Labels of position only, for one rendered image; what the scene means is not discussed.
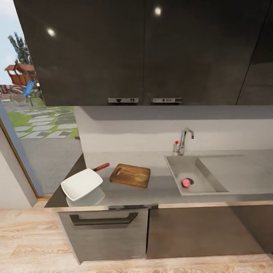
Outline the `vidalia onion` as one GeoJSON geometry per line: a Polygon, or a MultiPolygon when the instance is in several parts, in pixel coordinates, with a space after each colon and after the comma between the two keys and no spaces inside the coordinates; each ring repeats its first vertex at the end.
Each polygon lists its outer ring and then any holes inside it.
{"type": "Polygon", "coordinates": [[[191,182],[190,182],[188,179],[183,179],[183,180],[182,180],[182,185],[183,185],[185,188],[189,188],[189,187],[190,187],[190,184],[191,184],[191,182]]]}

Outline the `cutting board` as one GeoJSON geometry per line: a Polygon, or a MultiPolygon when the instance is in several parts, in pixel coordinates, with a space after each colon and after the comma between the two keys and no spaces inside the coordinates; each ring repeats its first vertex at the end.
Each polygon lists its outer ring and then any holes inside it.
{"type": "Polygon", "coordinates": [[[140,188],[147,188],[151,169],[132,165],[118,164],[110,176],[110,181],[127,184],[140,188]],[[117,172],[120,171],[119,175],[117,172]]]}

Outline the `parer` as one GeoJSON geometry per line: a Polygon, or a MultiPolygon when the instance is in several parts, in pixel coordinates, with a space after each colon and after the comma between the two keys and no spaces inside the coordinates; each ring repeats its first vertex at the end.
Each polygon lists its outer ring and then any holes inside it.
{"type": "Polygon", "coordinates": [[[93,171],[95,172],[95,170],[102,169],[102,168],[104,168],[104,167],[106,167],[106,166],[108,166],[108,165],[109,165],[109,163],[106,163],[106,164],[104,164],[104,165],[102,165],[102,166],[99,166],[99,167],[93,169],[93,171]]]}

